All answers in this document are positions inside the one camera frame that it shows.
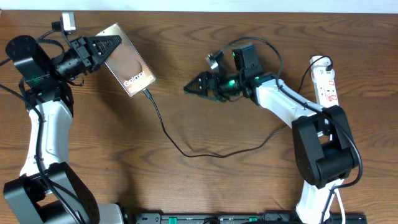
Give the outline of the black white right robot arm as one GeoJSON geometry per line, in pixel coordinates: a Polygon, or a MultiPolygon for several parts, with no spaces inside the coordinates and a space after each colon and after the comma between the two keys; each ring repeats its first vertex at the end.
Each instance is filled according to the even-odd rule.
{"type": "Polygon", "coordinates": [[[344,180],[354,168],[363,171],[346,113],[338,104],[333,62],[324,56],[312,57],[308,71],[317,99],[312,102],[289,88],[280,73],[265,71],[252,40],[247,37],[245,44],[226,45],[232,50],[236,73],[227,73],[222,65],[224,50],[220,49],[207,56],[210,69],[183,89],[219,102],[243,96],[281,119],[292,130],[295,163],[304,179],[294,220],[329,222],[333,198],[347,187],[344,180]]]}

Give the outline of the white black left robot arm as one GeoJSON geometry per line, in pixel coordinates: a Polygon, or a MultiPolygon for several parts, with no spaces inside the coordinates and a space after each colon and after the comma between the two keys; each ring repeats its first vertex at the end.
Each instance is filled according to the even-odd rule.
{"type": "Polygon", "coordinates": [[[105,63],[118,35],[79,37],[50,58],[45,39],[13,38],[6,53],[22,74],[17,97],[31,120],[29,151],[20,176],[4,185],[7,204],[20,223],[127,223],[119,204],[100,204],[68,163],[74,79],[105,63]]]}

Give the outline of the white power strip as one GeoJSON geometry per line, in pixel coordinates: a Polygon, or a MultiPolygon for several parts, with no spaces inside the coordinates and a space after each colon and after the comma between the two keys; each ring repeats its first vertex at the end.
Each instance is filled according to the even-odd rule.
{"type": "Polygon", "coordinates": [[[327,108],[339,105],[335,85],[335,71],[331,60],[328,57],[316,55],[310,59],[310,65],[317,104],[327,108]]]}

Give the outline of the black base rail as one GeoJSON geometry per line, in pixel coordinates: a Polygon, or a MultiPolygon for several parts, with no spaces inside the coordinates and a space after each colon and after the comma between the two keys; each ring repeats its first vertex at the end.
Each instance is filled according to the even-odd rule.
{"type": "Polygon", "coordinates": [[[131,215],[128,223],[133,224],[239,224],[239,223],[302,223],[289,212],[267,212],[262,215],[162,215],[141,213],[131,215]]]}

